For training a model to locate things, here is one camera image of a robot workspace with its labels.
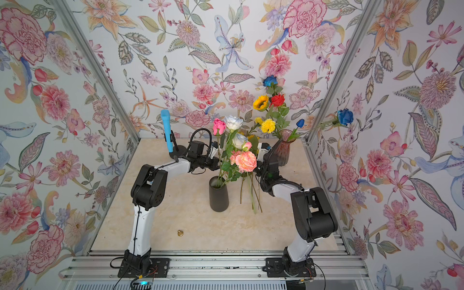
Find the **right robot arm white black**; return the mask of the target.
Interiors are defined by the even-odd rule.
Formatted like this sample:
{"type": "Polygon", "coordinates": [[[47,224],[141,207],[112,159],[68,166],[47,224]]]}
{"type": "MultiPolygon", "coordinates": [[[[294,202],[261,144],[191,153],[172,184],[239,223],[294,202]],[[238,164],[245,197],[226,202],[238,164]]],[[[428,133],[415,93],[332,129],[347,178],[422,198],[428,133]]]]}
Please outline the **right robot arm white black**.
{"type": "Polygon", "coordinates": [[[317,276],[317,267],[311,253],[320,240],[338,230],[338,222],[322,188],[305,189],[301,184],[281,176],[277,160],[277,148],[280,144],[280,141],[274,146],[259,143],[257,168],[254,172],[263,192],[292,205],[297,235],[285,247],[282,257],[266,259],[262,271],[269,278],[314,279],[317,276]]]}

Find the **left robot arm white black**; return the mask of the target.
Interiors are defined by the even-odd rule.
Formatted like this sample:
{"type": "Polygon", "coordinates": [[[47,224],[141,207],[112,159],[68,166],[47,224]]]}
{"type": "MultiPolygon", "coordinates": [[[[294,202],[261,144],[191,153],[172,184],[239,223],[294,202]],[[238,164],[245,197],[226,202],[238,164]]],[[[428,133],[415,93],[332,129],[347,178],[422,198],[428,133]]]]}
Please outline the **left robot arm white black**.
{"type": "Polygon", "coordinates": [[[128,249],[124,252],[118,277],[146,277],[151,275],[151,229],[156,208],[162,203],[166,195],[167,182],[171,178],[192,173],[195,169],[219,169],[218,143],[213,141],[210,130],[197,129],[192,135],[204,131],[209,136],[209,143],[189,140],[183,154],[172,154],[170,163],[160,166],[145,164],[141,167],[130,191],[134,204],[134,226],[128,249]]]}

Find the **dark grey vase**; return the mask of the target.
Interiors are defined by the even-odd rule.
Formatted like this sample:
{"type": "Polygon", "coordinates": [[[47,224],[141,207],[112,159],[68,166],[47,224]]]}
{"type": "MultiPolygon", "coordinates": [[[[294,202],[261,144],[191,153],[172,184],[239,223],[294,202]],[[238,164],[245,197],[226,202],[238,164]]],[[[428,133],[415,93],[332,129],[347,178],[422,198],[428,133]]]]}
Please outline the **dark grey vase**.
{"type": "Polygon", "coordinates": [[[227,185],[219,176],[214,176],[209,181],[209,201],[211,209],[215,212],[223,212],[228,209],[227,185]]]}

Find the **pink ribbed glass vase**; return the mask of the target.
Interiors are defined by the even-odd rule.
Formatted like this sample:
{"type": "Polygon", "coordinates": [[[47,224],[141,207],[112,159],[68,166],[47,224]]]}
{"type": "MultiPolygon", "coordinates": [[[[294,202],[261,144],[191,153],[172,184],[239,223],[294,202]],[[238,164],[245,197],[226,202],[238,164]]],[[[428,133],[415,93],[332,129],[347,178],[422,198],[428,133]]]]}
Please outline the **pink ribbed glass vase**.
{"type": "Polygon", "coordinates": [[[298,129],[282,129],[277,136],[279,141],[275,145],[274,156],[276,156],[279,166],[285,166],[290,159],[291,144],[299,137],[298,129]]]}

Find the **pink peony flower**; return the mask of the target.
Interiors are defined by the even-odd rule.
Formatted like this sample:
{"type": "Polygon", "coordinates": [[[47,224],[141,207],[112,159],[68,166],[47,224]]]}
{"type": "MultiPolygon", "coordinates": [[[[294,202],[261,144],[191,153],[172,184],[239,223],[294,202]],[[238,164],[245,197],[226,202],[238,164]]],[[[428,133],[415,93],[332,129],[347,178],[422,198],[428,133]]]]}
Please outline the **pink peony flower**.
{"type": "Polygon", "coordinates": [[[238,153],[234,163],[238,166],[240,173],[252,172],[257,167],[256,156],[250,151],[238,153]]]}

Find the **small white rose bud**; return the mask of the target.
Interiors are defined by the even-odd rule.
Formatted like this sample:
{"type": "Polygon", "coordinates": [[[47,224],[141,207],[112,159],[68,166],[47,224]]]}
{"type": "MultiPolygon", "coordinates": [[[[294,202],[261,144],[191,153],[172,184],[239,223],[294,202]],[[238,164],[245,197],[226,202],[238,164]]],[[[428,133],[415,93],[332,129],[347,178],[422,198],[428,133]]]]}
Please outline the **small white rose bud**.
{"type": "Polygon", "coordinates": [[[232,140],[233,146],[239,150],[242,150],[242,148],[247,142],[247,137],[240,133],[237,133],[232,140]]]}

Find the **magenta rose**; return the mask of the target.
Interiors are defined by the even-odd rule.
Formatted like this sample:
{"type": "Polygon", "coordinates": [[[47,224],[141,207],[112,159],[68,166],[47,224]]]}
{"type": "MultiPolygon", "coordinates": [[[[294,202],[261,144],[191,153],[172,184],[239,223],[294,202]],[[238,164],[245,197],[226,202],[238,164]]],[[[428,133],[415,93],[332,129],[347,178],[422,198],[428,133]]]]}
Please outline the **magenta rose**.
{"type": "Polygon", "coordinates": [[[220,136],[222,135],[227,129],[227,125],[224,121],[216,118],[213,122],[213,135],[220,136]]]}

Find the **white rose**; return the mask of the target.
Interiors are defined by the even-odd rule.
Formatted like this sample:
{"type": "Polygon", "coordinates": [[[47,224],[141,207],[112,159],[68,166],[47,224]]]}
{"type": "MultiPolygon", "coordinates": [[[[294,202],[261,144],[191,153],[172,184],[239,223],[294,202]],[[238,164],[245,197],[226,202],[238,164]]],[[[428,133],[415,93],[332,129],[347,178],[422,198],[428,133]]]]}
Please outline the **white rose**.
{"type": "Polygon", "coordinates": [[[224,122],[226,123],[226,127],[230,132],[239,130],[244,124],[243,119],[235,116],[226,116],[224,118],[224,122]]]}

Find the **red rose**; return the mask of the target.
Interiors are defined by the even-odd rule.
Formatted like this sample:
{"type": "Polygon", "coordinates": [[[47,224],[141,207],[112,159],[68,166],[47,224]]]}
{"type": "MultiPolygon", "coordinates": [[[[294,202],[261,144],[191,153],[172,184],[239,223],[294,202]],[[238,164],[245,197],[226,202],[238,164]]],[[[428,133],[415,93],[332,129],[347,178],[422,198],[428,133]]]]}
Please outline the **red rose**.
{"type": "Polygon", "coordinates": [[[274,95],[271,98],[271,106],[278,108],[282,106],[285,102],[285,96],[283,94],[274,95]]]}

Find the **blue tube on black stand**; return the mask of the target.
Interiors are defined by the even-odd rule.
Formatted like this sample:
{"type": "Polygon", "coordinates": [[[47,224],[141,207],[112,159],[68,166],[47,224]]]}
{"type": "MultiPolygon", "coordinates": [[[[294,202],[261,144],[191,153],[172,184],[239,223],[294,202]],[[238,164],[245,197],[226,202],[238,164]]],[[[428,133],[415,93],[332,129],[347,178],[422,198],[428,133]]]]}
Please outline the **blue tube on black stand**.
{"type": "Polygon", "coordinates": [[[170,112],[167,109],[163,109],[161,111],[161,120],[163,122],[165,141],[169,151],[169,156],[174,159],[175,157],[184,155],[187,149],[185,146],[181,146],[176,142],[176,137],[170,124],[170,112]]]}

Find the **small blue rose top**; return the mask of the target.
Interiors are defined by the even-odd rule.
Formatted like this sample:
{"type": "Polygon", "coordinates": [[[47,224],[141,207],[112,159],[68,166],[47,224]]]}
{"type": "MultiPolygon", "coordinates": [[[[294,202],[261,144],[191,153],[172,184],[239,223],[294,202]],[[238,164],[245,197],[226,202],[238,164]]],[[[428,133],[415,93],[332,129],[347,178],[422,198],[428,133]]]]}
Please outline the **small blue rose top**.
{"type": "Polygon", "coordinates": [[[267,87],[267,88],[272,87],[277,84],[278,84],[277,77],[273,75],[266,77],[263,81],[264,87],[267,87]]]}

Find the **blue rose large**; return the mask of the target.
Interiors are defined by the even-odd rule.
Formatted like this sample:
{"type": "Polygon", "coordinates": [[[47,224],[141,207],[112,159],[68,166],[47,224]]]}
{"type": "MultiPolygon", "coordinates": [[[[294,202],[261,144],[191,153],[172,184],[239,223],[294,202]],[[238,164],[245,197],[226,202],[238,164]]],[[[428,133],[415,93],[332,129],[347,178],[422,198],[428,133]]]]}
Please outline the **blue rose large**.
{"type": "Polygon", "coordinates": [[[327,122],[320,123],[319,128],[324,130],[326,128],[347,128],[354,121],[354,113],[349,109],[337,111],[336,116],[327,122]]]}

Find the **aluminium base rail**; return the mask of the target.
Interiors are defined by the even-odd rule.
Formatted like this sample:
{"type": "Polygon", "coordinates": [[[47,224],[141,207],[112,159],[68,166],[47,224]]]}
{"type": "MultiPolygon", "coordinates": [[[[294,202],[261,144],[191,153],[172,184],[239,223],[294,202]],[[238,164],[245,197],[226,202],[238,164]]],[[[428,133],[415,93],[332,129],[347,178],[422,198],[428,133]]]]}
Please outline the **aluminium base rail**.
{"type": "Polygon", "coordinates": [[[344,251],[315,250],[298,270],[279,251],[154,251],[146,274],[122,268],[122,254],[73,258],[61,290],[370,290],[364,262],[344,251]]]}

